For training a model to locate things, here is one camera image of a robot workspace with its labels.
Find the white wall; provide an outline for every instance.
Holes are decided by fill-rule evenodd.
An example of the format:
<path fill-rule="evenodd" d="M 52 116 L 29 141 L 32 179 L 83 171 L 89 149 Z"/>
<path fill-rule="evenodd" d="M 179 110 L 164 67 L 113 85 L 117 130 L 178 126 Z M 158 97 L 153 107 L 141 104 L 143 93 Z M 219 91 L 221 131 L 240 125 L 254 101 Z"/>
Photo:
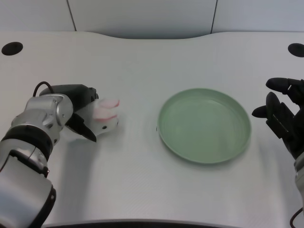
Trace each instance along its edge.
<path fill-rule="evenodd" d="M 68 1 L 78 31 L 114 37 L 191 38 L 212 27 L 213 33 L 304 31 L 304 0 Z M 74 30 L 67 0 L 0 0 L 0 31 Z"/>
<path fill-rule="evenodd" d="M 121 38 L 210 34 L 216 0 L 69 0 L 77 31 Z"/>
<path fill-rule="evenodd" d="M 304 0 L 218 0 L 213 32 L 304 31 Z"/>
<path fill-rule="evenodd" d="M 0 0 L 1 31 L 74 31 L 65 0 Z"/>

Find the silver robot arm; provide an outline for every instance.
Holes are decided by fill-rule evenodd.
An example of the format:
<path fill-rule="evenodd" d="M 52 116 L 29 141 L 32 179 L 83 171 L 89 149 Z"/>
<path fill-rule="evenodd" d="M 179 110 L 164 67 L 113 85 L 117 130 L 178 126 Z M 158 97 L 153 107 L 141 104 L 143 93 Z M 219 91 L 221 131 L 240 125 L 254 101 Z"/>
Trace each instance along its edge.
<path fill-rule="evenodd" d="M 48 158 L 73 114 L 63 94 L 29 99 L 0 142 L 0 227 L 41 227 L 56 199 Z"/>

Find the white object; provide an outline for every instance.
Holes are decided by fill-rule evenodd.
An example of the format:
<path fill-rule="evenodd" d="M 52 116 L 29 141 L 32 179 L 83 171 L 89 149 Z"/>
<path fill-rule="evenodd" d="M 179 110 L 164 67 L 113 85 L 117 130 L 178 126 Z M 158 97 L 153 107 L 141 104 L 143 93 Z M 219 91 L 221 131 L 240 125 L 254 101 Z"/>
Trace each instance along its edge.
<path fill-rule="evenodd" d="M 210 34 L 216 0 L 69 0 L 77 31 L 120 38 Z"/>
<path fill-rule="evenodd" d="M 0 0 L 0 31 L 75 31 L 66 0 Z"/>
<path fill-rule="evenodd" d="M 302 0 L 218 0 L 214 32 L 304 31 Z"/>
<path fill-rule="evenodd" d="M 0 33 L 0 47 L 15 40 L 24 45 L 20 53 L 0 54 L 0 104 L 6 107 L 1 135 L 40 81 L 84 84 L 96 88 L 100 97 L 121 100 L 117 128 L 97 143 L 62 137 L 53 149 L 48 178 L 57 200 L 46 224 L 166 219 L 286 228 L 302 207 L 294 159 L 265 120 L 251 113 L 265 104 L 267 79 L 303 78 L 303 58 L 287 47 L 304 43 L 304 33 L 235 32 L 180 40 L 87 32 Z M 248 112 L 251 144 L 241 156 L 204 166 L 163 145 L 156 131 L 161 106 L 173 94 L 196 87 L 232 96 Z M 298 110 L 288 97 L 278 97 L 294 113 Z M 299 216 L 295 226 L 304 227 L 303 220 Z"/>
<path fill-rule="evenodd" d="M 113 130 L 118 125 L 118 105 L 119 100 L 117 99 L 96 99 L 76 113 L 85 120 L 85 125 L 98 136 Z"/>

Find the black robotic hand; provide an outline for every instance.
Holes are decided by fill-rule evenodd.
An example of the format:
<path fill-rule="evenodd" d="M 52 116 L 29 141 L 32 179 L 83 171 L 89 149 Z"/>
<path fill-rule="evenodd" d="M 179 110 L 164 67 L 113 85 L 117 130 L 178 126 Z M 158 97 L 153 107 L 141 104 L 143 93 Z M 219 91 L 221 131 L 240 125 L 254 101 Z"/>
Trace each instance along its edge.
<path fill-rule="evenodd" d="M 304 80 L 271 78 L 266 86 L 272 90 L 288 95 L 291 101 L 300 107 L 294 115 L 277 96 L 270 92 L 266 105 L 256 108 L 252 115 L 267 118 L 266 124 L 283 142 L 294 159 L 304 152 Z"/>

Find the table surface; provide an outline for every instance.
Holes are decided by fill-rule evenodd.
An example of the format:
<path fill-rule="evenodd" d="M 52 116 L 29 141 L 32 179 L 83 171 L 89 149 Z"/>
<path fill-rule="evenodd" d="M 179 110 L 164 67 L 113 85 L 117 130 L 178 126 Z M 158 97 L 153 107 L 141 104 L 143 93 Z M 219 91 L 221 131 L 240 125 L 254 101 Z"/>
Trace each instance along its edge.
<path fill-rule="evenodd" d="M 133 40 L 88 32 L 1 32 L 0 133 L 40 81 L 84 84 L 121 100 L 118 127 L 98 142 L 61 137 L 49 159 L 57 200 L 45 224 L 103 219 L 166 219 L 242 228 L 286 228 L 302 207 L 294 160 L 281 140 L 251 116 L 265 104 L 271 77 L 303 78 L 291 43 L 304 33 L 233 32 L 179 40 Z M 251 144 L 237 158 L 199 165 L 170 152 L 156 131 L 162 104 L 195 87 L 242 104 Z M 296 105 L 278 95 L 293 112 Z M 303 226 L 303 218 L 296 225 Z"/>

